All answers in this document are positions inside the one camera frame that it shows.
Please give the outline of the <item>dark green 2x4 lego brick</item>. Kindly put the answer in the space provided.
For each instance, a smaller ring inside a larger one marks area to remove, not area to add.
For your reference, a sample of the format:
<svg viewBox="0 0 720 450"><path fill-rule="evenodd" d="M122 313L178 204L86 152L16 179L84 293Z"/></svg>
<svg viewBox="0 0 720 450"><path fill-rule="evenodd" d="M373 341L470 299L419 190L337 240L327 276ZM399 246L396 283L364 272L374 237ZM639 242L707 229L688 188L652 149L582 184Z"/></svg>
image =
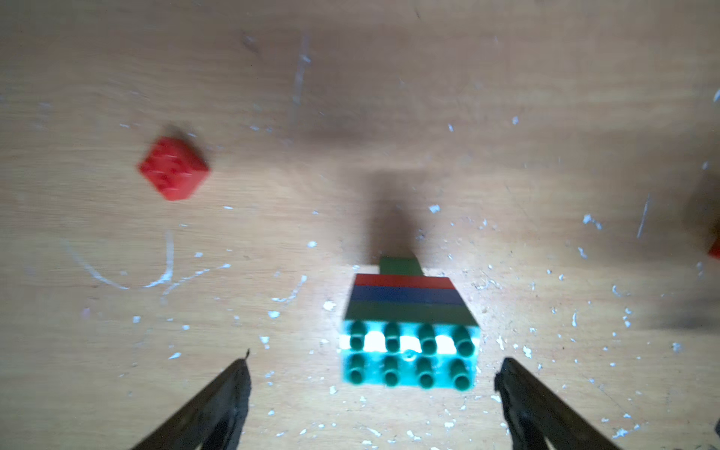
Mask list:
<svg viewBox="0 0 720 450"><path fill-rule="evenodd" d="M476 381L480 338L465 306L352 301L339 332L342 380L465 392Z"/></svg>

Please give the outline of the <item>red 2x4 lego brick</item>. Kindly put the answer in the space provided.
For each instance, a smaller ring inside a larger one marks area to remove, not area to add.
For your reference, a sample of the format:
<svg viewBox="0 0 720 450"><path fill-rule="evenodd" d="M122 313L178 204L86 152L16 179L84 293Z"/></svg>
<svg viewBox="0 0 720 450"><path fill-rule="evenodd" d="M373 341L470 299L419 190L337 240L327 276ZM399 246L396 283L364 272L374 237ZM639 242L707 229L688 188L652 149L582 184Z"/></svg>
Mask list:
<svg viewBox="0 0 720 450"><path fill-rule="evenodd" d="M418 277L399 275L357 274L354 286L455 290L448 277Z"/></svg>

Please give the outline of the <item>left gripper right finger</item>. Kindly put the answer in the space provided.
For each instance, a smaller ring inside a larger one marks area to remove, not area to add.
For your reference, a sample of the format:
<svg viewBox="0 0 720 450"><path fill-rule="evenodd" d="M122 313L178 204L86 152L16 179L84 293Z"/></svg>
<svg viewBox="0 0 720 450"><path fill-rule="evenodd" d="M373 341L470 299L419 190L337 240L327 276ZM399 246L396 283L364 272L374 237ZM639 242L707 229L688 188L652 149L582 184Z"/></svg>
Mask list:
<svg viewBox="0 0 720 450"><path fill-rule="evenodd" d="M512 357L504 358L494 390L501 396L515 449L617 447Z"/></svg>

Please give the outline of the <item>blue 2x4 lego brick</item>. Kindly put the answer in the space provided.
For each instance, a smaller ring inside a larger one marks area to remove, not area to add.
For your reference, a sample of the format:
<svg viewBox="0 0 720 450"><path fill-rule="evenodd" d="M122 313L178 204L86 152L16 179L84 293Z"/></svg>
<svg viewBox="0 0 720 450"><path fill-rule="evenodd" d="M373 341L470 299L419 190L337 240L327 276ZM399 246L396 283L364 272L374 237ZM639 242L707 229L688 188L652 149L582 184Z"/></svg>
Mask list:
<svg viewBox="0 0 720 450"><path fill-rule="evenodd" d="M413 305L463 306L455 289L421 289L405 287L354 286L350 300L356 302L399 303Z"/></svg>

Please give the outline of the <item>small red 2x2 lego brick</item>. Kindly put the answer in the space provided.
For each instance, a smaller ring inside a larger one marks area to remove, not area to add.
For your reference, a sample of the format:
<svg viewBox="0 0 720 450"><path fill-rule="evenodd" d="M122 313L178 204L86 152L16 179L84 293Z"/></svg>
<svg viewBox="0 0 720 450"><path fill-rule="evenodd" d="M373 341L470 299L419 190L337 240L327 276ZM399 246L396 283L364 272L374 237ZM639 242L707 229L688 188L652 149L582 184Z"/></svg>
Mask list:
<svg viewBox="0 0 720 450"><path fill-rule="evenodd" d="M191 198L210 175L199 153L186 141L173 137L156 140L138 170L171 202Z"/></svg>

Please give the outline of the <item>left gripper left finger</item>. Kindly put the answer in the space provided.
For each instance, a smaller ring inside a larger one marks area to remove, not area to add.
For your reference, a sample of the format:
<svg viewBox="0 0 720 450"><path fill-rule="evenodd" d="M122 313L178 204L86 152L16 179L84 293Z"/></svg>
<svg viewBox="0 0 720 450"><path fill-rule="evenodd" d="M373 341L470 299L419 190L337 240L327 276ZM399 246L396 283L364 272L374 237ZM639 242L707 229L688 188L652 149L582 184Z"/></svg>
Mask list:
<svg viewBox="0 0 720 450"><path fill-rule="evenodd" d="M238 358L134 449L236 449L250 396L247 360Z"/></svg>

